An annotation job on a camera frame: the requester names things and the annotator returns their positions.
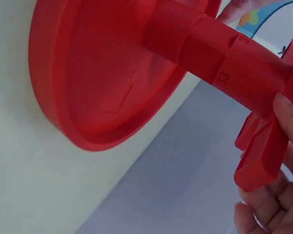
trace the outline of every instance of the human hand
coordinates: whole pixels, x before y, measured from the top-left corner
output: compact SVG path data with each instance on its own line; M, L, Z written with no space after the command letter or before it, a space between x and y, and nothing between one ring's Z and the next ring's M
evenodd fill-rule
M293 174L293 105L277 95L273 109L291 141L284 164ZM282 171L272 184L254 192L240 189L239 193L246 203L235 207L234 222L239 234L293 234L293 182Z
M246 13L267 6L280 0L231 0L217 18L224 24L240 19Z

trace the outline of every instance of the red plastic disc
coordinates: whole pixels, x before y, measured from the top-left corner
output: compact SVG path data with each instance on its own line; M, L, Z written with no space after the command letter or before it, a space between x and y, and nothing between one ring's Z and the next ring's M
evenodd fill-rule
M179 0L217 13L220 1ZM73 143L112 148L164 105L185 70L144 47L162 0L38 0L29 67L41 109Z

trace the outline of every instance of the red plastic handle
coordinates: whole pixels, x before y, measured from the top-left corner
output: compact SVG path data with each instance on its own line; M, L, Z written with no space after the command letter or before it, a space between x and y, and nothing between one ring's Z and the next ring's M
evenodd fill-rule
M145 45L252 111L236 141L245 151L237 185L254 190L276 179L289 140L272 101L283 93L293 102L293 41L279 58L206 14L166 1L148 24Z

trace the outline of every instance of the gray surface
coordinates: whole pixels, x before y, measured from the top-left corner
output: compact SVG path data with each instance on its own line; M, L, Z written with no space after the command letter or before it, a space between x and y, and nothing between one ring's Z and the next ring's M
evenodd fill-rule
M248 114L201 82L78 234L234 234Z

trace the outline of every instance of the red plastic part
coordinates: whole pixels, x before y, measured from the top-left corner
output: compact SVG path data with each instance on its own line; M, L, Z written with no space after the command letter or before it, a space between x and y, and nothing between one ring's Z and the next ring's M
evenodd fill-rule
M288 138L272 111L293 103L293 41L282 58L215 20L220 0L38 0L29 65L46 116L99 151L152 118L190 71L251 110L236 140L235 182L276 179Z
M275 180L289 139L272 101L282 93L293 103L293 41L279 58L206 14L166 1L151 18L145 43L252 111L235 143L245 151L237 185L251 191Z
M185 69L144 46L162 0L38 0L29 40L35 95L77 146L110 149L141 129ZM220 0L179 0L216 16Z

